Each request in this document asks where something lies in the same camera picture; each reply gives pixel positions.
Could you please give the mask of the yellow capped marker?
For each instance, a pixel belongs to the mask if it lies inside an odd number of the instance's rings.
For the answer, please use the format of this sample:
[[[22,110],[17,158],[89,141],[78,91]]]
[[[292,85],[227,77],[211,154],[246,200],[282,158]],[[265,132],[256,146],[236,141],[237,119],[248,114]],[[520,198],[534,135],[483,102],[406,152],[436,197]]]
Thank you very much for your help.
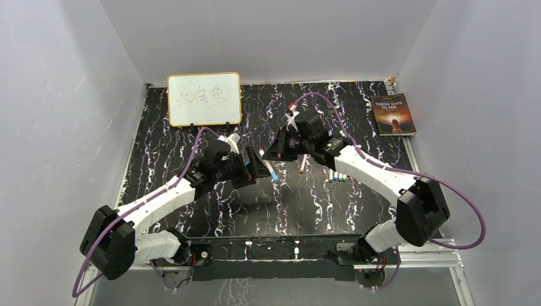
[[[305,172],[307,160],[308,160],[308,155],[304,154],[303,157],[302,157],[302,162],[301,162],[301,166],[300,166],[300,169],[299,169],[300,174],[303,174]]]

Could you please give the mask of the blue capped marker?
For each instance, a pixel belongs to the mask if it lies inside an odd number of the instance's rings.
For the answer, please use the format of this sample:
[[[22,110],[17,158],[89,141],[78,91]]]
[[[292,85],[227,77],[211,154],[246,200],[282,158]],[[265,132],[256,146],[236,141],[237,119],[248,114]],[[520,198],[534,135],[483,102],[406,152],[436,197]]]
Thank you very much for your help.
[[[260,157],[262,158],[263,164],[264,164],[265,167],[268,169],[268,171],[269,171],[269,173],[270,173],[270,175],[271,175],[271,177],[272,177],[272,181],[273,181],[273,182],[278,182],[279,177],[278,177],[278,175],[276,174],[276,172],[275,172],[274,168],[272,167],[272,165],[270,164],[270,162],[269,162],[268,160],[265,160],[265,159],[263,158],[263,155],[264,155],[264,154],[265,154],[265,152],[263,151],[262,148],[260,148],[260,149],[259,149],[259,155],[260,155]]]

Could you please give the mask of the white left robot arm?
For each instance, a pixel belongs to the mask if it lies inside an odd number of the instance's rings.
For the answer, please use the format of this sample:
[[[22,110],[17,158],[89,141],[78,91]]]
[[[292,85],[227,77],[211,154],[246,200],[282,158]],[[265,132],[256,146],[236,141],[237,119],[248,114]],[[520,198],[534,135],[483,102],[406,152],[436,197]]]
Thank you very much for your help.
[[[147,233],[151,225],[214,190],[219,182],[236,189],[255,184],[271,173],[253,147],[244,155],[233,141],[214,140],[193,157],[187,170],[165,185],[128,205],[104,205],[94,213],[80,252],[108,280],[125,274],[134,264],[165,259],[186,265],[195,256],[188,238],[174,229]]]

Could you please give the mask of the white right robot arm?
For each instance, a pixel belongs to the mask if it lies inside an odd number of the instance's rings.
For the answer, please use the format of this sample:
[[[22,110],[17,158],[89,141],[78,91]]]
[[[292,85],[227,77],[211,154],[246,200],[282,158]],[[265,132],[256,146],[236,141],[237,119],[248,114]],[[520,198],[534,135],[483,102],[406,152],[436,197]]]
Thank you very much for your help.
[[[411,244],[422,247],[450,218],[439,183],[419,175],[394,172],[363,153],[345,136],[332,136],[317,113],[290,112],[264,160],[296,161],[311,156],[318,164],[349,175],[383,196],[396,208],[395,216],[363,234],[352,252],[375,264],[387,249]]]

